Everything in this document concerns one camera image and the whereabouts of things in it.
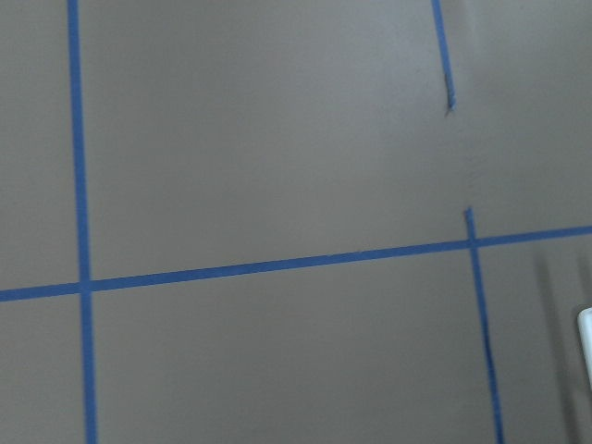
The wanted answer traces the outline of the white towel rack base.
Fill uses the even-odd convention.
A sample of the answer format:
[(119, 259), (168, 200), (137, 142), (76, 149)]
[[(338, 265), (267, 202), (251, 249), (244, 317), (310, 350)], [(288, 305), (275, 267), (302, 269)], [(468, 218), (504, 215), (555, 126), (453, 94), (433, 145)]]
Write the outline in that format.
[(577, 315), (577, 326), (582, 354), (586, 365), (589, 386), (592, 386), (592, 308), (583, 309)]

